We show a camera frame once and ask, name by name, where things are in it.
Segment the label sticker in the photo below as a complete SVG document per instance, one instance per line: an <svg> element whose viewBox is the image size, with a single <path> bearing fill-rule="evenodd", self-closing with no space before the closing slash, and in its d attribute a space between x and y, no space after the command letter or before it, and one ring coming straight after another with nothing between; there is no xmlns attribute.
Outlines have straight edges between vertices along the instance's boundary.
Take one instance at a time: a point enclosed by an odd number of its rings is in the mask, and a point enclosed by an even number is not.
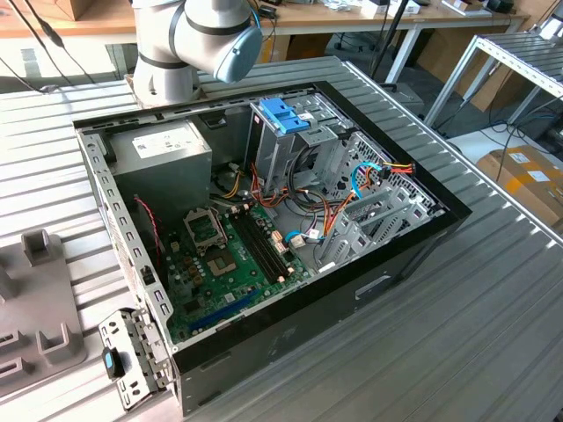
<svg viewBox="0 0 563 422"><path fill-rule="evenodd" d="M550 179L542 171L528 171L537 182L549 182Z"/></svg>
<svg viewBox="0 0 563 422"><path fill-rule="evenodd" d="M312 120L312 119L314 119L313 115L309 112L298 114L298 116L299 116L299 119L301 119L301 120Z"/></svg>
<svg viewBox="0 0 563 422"><path fill-rule="evenodd" d="M525 164L525 163L530 162L528 157L525 156L522 152L515 152L515 153L510 154L510 156L512 157L512 159L514 161L516 161L519 164Z"/></svg>
<svg viewBox="0 0 563 422"><path fill-rule="evenodd" d="M193 141L193 134L185 127L179 127L158 134L138 136L133 140L133 146L140 158L149 158L189 148Z"/></svg>

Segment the metal rack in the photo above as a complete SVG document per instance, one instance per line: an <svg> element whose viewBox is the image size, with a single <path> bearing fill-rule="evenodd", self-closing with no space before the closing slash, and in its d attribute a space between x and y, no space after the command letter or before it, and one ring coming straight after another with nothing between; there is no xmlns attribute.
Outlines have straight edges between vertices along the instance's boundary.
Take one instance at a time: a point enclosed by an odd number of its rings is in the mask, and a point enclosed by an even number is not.
<svg viewBox="0 0 563 422"><path fill-rule="evenodd" d="M464 98L470 98L481 87L496 62L508 66L536 85L510 117L508 123L514 122L541 90L547 91L557 98L563 96L563 73L561 71L563 70L563 45L552 44L534 33L475 36L428 112L424 120L427 125L432 126L440 115L457 83L479 50L490 57L464 94Z"/></svg>

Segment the grooved aluminum surface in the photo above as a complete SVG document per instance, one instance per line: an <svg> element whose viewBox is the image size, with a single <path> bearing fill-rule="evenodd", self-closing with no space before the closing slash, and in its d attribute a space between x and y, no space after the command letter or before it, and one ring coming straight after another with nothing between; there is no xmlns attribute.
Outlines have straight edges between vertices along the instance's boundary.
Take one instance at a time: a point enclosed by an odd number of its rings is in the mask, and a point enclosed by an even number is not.
<svg viewBox="0 0 563 422"><path fill-rule="evenodd" d="M478 37L476 46L554 97L563 95L563 45L533 33Z"/></svg>
<svg viewBox="0 0 563 422"><path fill-rule="evenodd" d="M260 65L233 85L201 80L211 98L327 80L473 214L411 279L190 420L549 421L557 414L563 404L563 250L555 235L336 58ZM135 109L123 82L0 98L0 244L39 226L62 237L88 349L81 365L0 399L0 420L179 419L171 392L125 415L99 357L97 324L133 301L70 119Z"/></svg>

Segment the blue clip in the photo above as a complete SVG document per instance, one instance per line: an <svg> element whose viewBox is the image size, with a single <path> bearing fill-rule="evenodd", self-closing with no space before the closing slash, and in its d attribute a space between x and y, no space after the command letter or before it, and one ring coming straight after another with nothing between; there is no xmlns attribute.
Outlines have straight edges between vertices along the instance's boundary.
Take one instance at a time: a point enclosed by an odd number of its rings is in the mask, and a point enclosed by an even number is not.
<svg viewBox="0 0 563 422"><path fill-rule="evenodd" d="M266 116L275 123L283 134L291 134L310 127L308 121L299 119L295 108L285 104L282 99L262 99L260 106Z"/></svg>

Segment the motherboard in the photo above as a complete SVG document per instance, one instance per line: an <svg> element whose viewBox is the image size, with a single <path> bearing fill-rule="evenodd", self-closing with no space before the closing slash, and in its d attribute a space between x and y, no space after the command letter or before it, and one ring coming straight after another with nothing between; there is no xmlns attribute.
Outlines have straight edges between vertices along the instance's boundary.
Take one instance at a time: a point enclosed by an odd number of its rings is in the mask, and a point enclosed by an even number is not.
<svg viewBox="0 0 563 422"><path fill-rule="evenodd" d="M174 343L310 276L260 205L199 209L184 223L163 239Z"/></svg>

